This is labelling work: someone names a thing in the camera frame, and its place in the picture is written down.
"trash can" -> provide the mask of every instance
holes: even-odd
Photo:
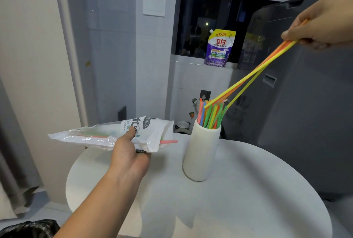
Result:
[[[0,238],[53,238],[59,229],[56,220],[52,219],[26,221],[2,229]]]

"white cylindrical container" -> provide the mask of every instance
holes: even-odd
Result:
[[[183,162],[184,172],[192,180],[204,181],[211,174],[220,133],[221,126],[207,129],[195,120]]]

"round white table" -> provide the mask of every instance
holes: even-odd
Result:
[[[327,209],[312,186],[271,153],[220,139],[210,178],[182,170],[190,136],[152,155],[150,169],[119,232],[143,238],[331,238]],[[66,198],[72,211],[106,173],[111,151],[88,148],[72,166]]]

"electrical outlet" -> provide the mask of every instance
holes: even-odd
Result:
[[[200,98],[202,98],[203,100],[210,100],[210,96],[211,96],[211,91],[201,90]]]

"floor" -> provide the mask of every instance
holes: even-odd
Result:
[[[71,211],[67,205],[50,202],[45,191],[39,191],[32,195],[30,210],[26,213],[19,214],[17,219],[1,220],[0,230],[7,226],[11,226],[27,220],[36,221],[40,219],[55,219],[62,226],[71,215]],[[353,238],[348,231],[340,224],[336,216],[329,210],[331,216],[333,236],[332,238]]]

